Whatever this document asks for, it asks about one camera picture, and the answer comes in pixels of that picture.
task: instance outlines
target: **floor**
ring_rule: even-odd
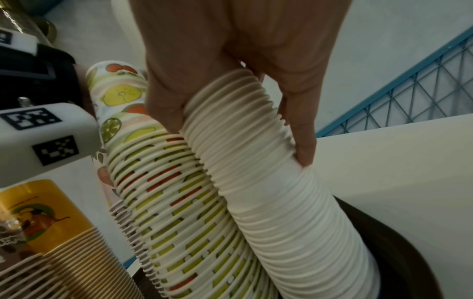
[[[56,46],[78,63],[122,60],[144,67],[116,23],[110,0],[64,0],[47,18],[58,28]],[[316,129],[323,128],[473,25],[471,0],[354,0],[333,51]],[[277,105],[277,84],[265,80]],[[99,227],[121,261],[132,256],[111,217],[93,174],[82,159],[44,174]]]

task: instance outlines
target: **human hand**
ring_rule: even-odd
[[[147,49],[148,113],[177,133],[184,104],[229,67],[230,55],[278,82],[279,113],[291,127],[296,158],[312,164],[322,81],[349,5],[350,0],[132,0]]]

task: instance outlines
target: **white device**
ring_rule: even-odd
[[[100,145],[97,122],[77,105],[0,110],[0,187],[89,156]]]

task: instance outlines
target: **white table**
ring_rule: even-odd
[[[446,299],[473,294],[473,114],[318,139],[334,195],[407,238]]]

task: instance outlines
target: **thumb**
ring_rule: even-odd
[[[211,79],[225,42],[199,2],[131,1],[146,46],[145,107],[171,133],[182,128],[183,106]]]

